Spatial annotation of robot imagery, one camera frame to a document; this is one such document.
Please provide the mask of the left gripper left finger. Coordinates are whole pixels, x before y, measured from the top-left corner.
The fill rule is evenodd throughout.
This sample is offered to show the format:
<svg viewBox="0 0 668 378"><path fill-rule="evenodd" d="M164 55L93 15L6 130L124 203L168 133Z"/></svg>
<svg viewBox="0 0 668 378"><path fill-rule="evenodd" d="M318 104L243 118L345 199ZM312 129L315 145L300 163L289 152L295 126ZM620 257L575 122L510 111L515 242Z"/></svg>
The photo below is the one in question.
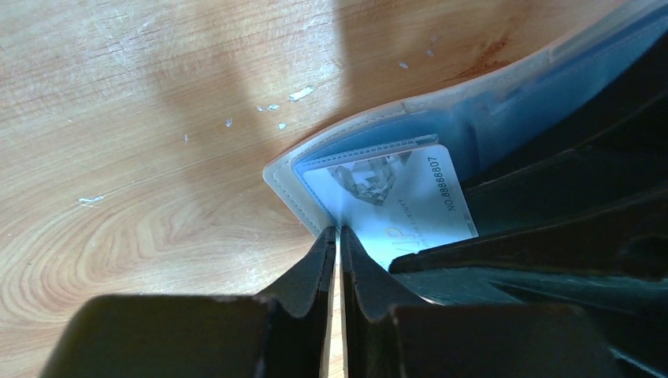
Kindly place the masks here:
<svg viewBox="0 0 668 378"><path fill-rule="evenodd" d="M324 377L336 230L254 295L103 295L71 319L44 377Z"/></svg>

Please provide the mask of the beige card holder wallet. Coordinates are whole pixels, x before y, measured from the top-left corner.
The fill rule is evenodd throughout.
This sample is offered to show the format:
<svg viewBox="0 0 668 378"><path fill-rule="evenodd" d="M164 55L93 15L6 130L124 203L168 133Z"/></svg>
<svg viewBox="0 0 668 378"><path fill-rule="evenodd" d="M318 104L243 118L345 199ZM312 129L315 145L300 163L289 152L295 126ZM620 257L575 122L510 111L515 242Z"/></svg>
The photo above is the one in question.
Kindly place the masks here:
<svg viewBox="0 0 668 378"><path fill-rule="evenodd" d="M434 91L324 128L268 163L264 180L317 234L329 220L300 163L434 134L459 177L472 176L597 96L666 31L664 1L475 1L417 46L445 64Z"/></svg>

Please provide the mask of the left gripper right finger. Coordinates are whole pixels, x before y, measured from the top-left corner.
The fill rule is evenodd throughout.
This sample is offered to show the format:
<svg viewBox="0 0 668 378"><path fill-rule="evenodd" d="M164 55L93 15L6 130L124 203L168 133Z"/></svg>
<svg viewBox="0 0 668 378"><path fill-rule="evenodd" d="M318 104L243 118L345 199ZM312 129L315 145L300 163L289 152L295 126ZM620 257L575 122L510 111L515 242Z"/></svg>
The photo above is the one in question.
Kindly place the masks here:
<svg viewBox="0 0 668 378"><path fill-rule="evenodd" d="M584 310L564 304L433 305L340 232L348 377L619 377Z"/></svg>

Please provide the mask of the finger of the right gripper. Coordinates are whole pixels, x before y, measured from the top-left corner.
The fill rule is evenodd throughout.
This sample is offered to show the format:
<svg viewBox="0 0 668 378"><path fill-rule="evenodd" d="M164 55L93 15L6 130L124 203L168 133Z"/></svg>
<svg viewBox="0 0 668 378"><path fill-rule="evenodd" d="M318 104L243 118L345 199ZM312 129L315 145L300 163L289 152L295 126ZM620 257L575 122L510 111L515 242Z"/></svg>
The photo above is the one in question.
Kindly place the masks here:
<svg viewBox="0 0 668 378"><path fill-rule="evenodd" d="M667 185L565 221L408 254L394 259L389 271L459 268L658 282L667 277Z"/></svg>
<svg viewBox="0 0 668 378"><path fill-rule="evenodd" d="M482 236L606 208L667 182L667 38L594 99L464 183Z"/></svg>

